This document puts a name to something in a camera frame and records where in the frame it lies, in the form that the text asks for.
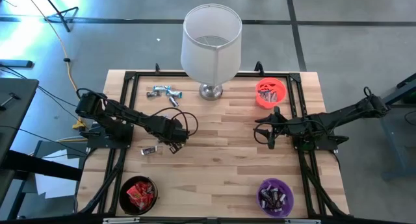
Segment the candy wrapper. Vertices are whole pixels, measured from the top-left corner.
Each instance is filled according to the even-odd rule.
[[[128,189],[130,202],[140,210],[147,209],[154,198],[153,186],[150,182],[137,182]]]

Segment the floor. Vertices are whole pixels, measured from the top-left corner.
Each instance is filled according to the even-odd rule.
[[[0,3],[0,17],[38,15],[29,0]],[[242,19],[271,21],[416,21],[413,0],[52,0],[63,10],[78,6],[78,17],[122,19],[183,19],[195,6],[220,3]],[[46,14],[54,11],[46,0],[35,0]],[[102,90],[108,69],[180,69],[180,24],[74,23],[67,33],[54,24],[72,59],[72,74],[78,87]],[[328,112],[364,98],[363,87],[385,96],[415,72],[414,27],[307,26],[298,34],[288,25],[244,25],[242,70],[252,70],[260,60],[267,71],[317,71]],[[17,69],[67,101],[77,98],[67,78],[59,41],[46,23],[24,17],[22,22],[0,22],[0,57],[32,60],[31,69]],[[35,95],[22,129],[57,140],[76,136],[74,119],[42,93]],[[416,178],[382,180],[392,170],[391,150],[378,120],[358,120],[337,128],[349,136],[339,150],[341,173],[351,214],[359,218],[415,223]],[[38,139],[20,132],[12,146],[33,151]],[[8,200],[13,198],[13,186]],[[0,209],[4,217],[7,205]],[[33,217],[25,204],[21,214]]]

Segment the lamp base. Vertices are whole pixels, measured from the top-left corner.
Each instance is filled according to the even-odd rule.
[[[200,95],[202,98],[208,101],[217,100],[222,95],[222,86],[209,86],[206,84],[201,84]]]

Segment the white lamp shade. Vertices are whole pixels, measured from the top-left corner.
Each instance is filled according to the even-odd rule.
[[[239,15],[206,4],[192,9],[183,22],[182,68],[195,81],[218,86],[232,79],[241,65]]]

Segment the wooden table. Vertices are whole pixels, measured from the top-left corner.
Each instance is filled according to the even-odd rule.
[[[120,99],[124,73],[125,70],[109,71],[104,87],[109,99]],[[318,74],[300,74],[308,113],[325,112]],[[206,101],[199,96],[200,84],[188,77],[140,78],[135,110],[152,114],[171,106],[165,96],[146,98],[146,92],[154,85],[171,85],[172,89],[183,92],[180,109],[195,114],[200,122],[198,132],[174,155],[164,146],[155,154],[142,156],[140,150],[154,146],[156,139],[135,127],[122,184],[136,175],[150,177],[156,183],[159,199],[145,216],[267,218],[257,206],[255,195],[264,179],[275,177],[286,182],[294,193],[290,217],[307,217],[298,156],[291,138],[280,136],[274,150],[256,143],[253,138],[254,120],[272,112],[255,104],[254,86],[259,80],[261,78],[234,78],[223,84],[224,93],[219,100]],[[130,93],[131,87],[125,103],[129,103]],[[279,106],[282,114],[290,119],[288,95]],[[162,113],[174,114],[176,112],[170,110]],[[192,119],[188,121],[192,131],[195,123]],[[101,186],[108,153],[108,149],[98,149],[86,161],[77,196],[79,209],[85,207]],[[348,213],[335,157],[329,152],[317,151],[317,162],[323,187],[339,208]],[[109,189],[106,209],[111,203],[112,189]],[[314,189],[311,191],[317,211],[316,194]],[[120,206],[117,214],[125,216]]]

